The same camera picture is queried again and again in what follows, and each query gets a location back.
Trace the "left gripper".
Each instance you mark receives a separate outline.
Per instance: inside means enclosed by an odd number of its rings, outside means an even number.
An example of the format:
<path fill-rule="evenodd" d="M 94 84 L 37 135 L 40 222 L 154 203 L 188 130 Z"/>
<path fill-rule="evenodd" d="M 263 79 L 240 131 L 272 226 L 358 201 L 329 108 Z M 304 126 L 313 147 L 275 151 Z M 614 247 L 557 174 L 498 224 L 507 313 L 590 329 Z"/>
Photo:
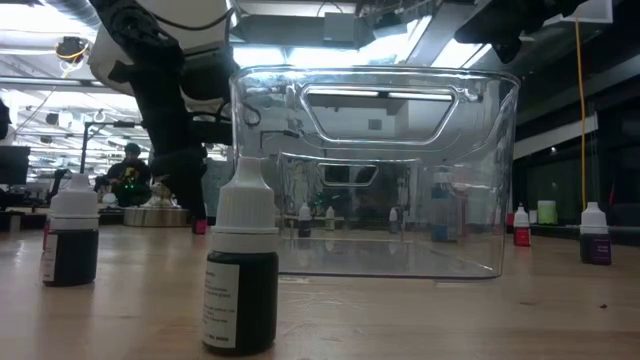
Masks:
<path fill-rule="evenodd" d="M 190 110 L 187 102 L 230 102 L 229 78 L 238 69 L 228 48 L 200 47 L 185 53 L 175 46 L 123 46 L 108 78 L 131 87 L 143 127 L 157 150 L 152 175 L 196 220 L 207 218 L 202 177 L 206 151 L 202 143 L 230 145 L 231 120 L 222 108 Z M 158 151 L 173 151 L 160 154 Z"/>

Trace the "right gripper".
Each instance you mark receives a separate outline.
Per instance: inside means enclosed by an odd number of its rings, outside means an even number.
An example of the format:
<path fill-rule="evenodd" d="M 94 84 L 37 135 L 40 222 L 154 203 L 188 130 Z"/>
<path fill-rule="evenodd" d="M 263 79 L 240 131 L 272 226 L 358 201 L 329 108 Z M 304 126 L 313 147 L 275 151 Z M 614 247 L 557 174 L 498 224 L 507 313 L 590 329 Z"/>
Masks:
<path fill-rule="evenodd" d="M 454 34 L 461 44 L 489 44 L 503 64 L 513 61 L 520 36 L 540 29 L 550 17 L 546 0 L 491 0 L 479 7 Z"/>

